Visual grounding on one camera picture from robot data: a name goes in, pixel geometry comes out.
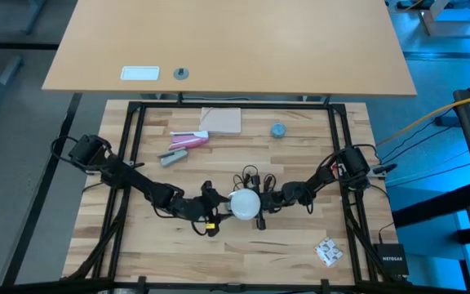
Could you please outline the pink and white case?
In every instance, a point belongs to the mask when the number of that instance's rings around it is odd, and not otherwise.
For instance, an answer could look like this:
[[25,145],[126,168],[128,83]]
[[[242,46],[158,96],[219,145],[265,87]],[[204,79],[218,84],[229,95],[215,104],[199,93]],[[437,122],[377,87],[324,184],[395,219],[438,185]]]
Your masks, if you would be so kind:
[[172,143],[169,150],[186,148],[191,149],[204,145],[209,141],[208,131],[172,131]]

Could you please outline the white light bulb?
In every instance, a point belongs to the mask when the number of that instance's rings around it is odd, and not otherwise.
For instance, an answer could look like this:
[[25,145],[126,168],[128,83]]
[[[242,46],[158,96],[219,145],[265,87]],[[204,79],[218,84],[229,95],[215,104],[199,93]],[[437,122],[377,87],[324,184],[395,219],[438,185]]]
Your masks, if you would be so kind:
[[239,220],[255,218],[260,211],[259,195],[251,189],[238,189],[228,195],[228,210]]

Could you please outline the black Netgear network switch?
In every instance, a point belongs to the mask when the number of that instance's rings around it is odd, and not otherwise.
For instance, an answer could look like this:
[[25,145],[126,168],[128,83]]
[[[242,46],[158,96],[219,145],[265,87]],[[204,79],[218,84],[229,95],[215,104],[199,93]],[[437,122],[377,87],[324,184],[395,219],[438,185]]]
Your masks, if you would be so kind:
[[376,243],[375,250],[384,268],[392,275],[407,276],[409,274],[406,253],[399,243]]

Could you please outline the light wood desk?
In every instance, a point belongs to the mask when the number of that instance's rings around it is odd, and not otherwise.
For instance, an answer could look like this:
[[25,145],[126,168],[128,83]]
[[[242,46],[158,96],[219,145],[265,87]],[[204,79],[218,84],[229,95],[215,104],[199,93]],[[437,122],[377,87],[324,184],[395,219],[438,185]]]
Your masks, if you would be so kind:
[[[158,66],[124,81],[124,66]],[[185,80],[174,71],[186,68]],[[414,96],[383,0],[78,0],[48,91]]]

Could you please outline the white patterned card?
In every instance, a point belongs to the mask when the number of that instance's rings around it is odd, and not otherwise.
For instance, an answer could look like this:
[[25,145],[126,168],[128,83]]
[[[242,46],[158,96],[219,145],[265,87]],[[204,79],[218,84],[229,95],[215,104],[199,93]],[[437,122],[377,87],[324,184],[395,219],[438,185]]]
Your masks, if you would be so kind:
[[316,245],[314,251],[326,267],[331,267],[344,255],[337,244],[329,237],[324,238]]

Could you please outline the black floor beam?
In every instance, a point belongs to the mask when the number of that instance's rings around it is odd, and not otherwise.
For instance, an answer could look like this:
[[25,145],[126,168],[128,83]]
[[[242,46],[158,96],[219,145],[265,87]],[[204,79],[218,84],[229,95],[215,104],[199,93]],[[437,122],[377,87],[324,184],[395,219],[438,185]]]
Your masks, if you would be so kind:
[[47,164],[42,171],[38,186],[31,198],[26,217],[21,226],[20,236],[16,240],[15,246],[11,249],[10,259],[8,260],[6,271],[2,276],[2,286],[13,286],[16,283],[81,99],[82,93],[76,93],[72,96],[60,130],[56,138],[50,144]]

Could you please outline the white rectangular desk plate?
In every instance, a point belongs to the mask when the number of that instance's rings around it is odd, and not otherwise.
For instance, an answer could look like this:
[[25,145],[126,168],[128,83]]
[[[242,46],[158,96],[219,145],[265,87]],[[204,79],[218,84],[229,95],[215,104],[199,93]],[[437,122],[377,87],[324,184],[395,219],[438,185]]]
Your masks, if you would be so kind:
[[159,74],[158,66],[124,66],[120,78],[124,81],[157,81]]

